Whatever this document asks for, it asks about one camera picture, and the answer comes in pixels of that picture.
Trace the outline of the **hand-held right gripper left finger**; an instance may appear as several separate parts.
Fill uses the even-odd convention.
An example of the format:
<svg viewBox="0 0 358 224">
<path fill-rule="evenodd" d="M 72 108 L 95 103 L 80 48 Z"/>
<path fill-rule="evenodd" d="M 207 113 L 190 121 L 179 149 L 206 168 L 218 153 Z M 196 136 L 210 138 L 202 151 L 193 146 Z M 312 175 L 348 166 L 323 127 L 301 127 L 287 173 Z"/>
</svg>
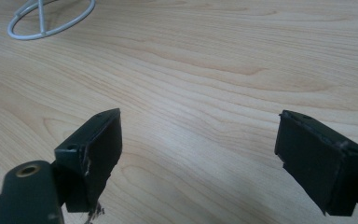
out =
<svg viewBox="0 0 358 224">
<path fill-rule="evenodd" d="M 122 153 L 120 110 L 98 113 L 54 149 L 59 201 L 70 213 L 94 213 Z"/>
</svg>

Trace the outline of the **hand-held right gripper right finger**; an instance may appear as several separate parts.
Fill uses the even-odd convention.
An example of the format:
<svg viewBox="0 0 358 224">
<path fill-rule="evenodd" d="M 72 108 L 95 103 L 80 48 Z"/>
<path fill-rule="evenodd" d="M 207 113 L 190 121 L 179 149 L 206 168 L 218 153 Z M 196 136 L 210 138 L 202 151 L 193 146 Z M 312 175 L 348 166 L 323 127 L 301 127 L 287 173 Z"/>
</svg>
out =
<svg viewBox="0 0 358 224">
<path fill-rule="evenodd" d="M 358 144 L 312 117 L 281 113 L 275 154 L 321 211 L 349 217 L 358 204 Z"/>
</svg>

